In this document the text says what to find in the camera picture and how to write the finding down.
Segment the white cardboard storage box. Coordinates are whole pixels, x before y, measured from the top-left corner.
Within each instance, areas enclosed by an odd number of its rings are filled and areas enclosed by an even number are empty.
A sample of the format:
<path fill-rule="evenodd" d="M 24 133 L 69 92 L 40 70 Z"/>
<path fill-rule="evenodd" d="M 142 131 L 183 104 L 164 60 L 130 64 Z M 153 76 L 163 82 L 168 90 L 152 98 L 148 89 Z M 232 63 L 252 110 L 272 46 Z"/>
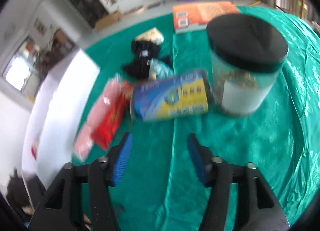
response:
<path fill-rule="evenodd" d="M 16 168 L 48 187 L 72 160 L 73 144 L 100 68 L 83 51 L 72 53 L 47 75 L 33 104 L 22 107 L 1 93 L 1 189 Z M 37 160 L 31 145 L 39 141 Z"/>

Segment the clear jar black lid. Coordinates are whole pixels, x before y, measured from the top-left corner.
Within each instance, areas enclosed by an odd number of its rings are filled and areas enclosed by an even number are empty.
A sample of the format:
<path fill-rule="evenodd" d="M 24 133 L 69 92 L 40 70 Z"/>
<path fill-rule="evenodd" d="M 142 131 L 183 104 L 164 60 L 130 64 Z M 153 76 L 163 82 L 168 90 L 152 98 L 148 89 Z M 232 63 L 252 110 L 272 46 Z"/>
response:
<path fill-rule="evenodd" d="M 289 53 L 285 37 L 265 20 L 246 14 L 214 18 L 206 28 L 215 103 L 225 113 L 254 113 L 271 91 Z"/>

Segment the yellow tissue pack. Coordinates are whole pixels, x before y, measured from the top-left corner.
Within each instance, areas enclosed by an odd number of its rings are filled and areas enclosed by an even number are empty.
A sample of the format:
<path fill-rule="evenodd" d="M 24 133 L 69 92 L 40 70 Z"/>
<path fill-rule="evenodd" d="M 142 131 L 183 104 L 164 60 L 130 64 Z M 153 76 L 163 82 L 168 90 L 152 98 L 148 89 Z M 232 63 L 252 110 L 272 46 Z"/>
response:
<path fill-rule="evenodd" d="M 156 27 L 154 27 L 135 37 L 135 41 L 148 41 L 159 46 L 164 42 L 164 36 Z"/>

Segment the brown cardboard box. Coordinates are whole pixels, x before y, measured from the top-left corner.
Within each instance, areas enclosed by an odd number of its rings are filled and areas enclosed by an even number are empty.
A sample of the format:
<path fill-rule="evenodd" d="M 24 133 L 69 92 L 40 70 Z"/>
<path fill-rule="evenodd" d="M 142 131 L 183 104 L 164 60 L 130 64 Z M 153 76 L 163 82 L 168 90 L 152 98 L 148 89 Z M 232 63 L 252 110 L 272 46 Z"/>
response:
<path fill-rule="evenodd" d="M 108 26 L 113 25 L 114 23 L 117 23 L 121 20 L 121 12 L 120 11 L 115 11 L 109 15 L 105 15 L 101 19 L 99 19 L 96 24 L 94 29 L 96 31 L 101 31 L 107 28 Z"/>

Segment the pink face mask pack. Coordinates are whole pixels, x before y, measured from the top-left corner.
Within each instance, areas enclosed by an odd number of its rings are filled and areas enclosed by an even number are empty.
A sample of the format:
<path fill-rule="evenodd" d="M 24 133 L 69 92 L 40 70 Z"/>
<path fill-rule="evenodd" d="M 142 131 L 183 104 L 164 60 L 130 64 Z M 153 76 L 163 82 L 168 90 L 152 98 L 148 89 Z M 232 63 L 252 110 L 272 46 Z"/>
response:
<path fill-rule="evenodd" d="M 90 109 L 74 143 L 74 153 L 80 161 L 83 162 L 88 157 L 93 147 L 91 134 L 103 121 L 112 104 L 120 97 L 122 85 L 123 79 L 120 74 L 115 74 L 113 78 L 108 79 L 104 90 Z"/>

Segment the red plastic packet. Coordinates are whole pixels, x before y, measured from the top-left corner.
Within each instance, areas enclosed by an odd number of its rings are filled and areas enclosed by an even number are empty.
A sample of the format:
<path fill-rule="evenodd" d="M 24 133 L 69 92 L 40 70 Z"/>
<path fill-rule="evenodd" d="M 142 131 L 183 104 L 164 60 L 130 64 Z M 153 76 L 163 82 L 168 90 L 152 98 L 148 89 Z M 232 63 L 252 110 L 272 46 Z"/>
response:
<path fill-rule="evenodd" d="M 111 107 L 103 117 L 102 122 L 91 134 L 93 141 L 103 150 L 107 150 L 112 143 L 123 116 L 129 110 L 132 93 L 133 85 L 128 81 L 123 81 L 120 94 L 116 96 L 115 101 L 111 101 Z"/>

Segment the blue yellow trash bag roll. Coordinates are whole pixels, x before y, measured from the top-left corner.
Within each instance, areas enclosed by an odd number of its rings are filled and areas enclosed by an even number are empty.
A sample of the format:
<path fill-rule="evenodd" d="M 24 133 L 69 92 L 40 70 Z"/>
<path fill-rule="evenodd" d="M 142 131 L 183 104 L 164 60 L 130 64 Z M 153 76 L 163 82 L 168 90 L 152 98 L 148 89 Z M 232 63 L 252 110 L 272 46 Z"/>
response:
<path fill-rule="evenodd" d="M 211 102 L 211 89 L 204 69 L 136 85 L 130 101 L 132 118 L 144 122 L 204 114 Z"/>

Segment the orange book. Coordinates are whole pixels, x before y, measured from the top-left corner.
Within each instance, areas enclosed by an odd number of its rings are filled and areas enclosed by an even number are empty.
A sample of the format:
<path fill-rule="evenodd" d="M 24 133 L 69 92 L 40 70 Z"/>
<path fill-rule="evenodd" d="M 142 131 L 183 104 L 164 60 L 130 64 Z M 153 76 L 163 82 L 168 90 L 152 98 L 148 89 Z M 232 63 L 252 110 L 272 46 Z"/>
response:
<path fill-rule="evenodd" d="M 204 30 L 214 18 L 225 14 L 239 14 L 231 2 L 200 2 L 175 5 L 172 8 L 176 34 Z"/>

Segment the green satin tablecloth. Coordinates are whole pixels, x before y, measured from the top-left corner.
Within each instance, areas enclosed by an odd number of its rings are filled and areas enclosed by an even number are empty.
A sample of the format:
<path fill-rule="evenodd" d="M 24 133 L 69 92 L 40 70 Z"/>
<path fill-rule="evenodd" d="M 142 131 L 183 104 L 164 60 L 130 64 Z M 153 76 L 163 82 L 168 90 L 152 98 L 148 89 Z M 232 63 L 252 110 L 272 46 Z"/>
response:
<path fill-rule="evenodd" d="M 202 115 L 143 122 L 123 118 L 114 136 L 133 135 L 124 177 L 110 189 L 122 230 L 197 230 L 210 195 L 196 176 L 187 136 L 228 163 L 253 162 L 290 224 L 319 188 L 319 36 L 300 18 L 277 10 L 240 7 L 276 27 L 289 55 L 260 108 L 233 118 L 210 105 Z"/>

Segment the teal patterned pouch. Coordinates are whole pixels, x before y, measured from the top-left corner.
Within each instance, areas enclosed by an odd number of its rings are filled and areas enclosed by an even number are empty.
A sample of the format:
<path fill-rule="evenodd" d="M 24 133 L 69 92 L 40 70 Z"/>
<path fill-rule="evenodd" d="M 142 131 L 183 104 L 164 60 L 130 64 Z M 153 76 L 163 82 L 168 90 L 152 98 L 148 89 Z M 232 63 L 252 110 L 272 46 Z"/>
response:
<path fill-rule="evenodd" d="M 164 62 L 151 59 L 149 69 L 149 80 L 163 80 L 174 75 L 172 68 Z"/>

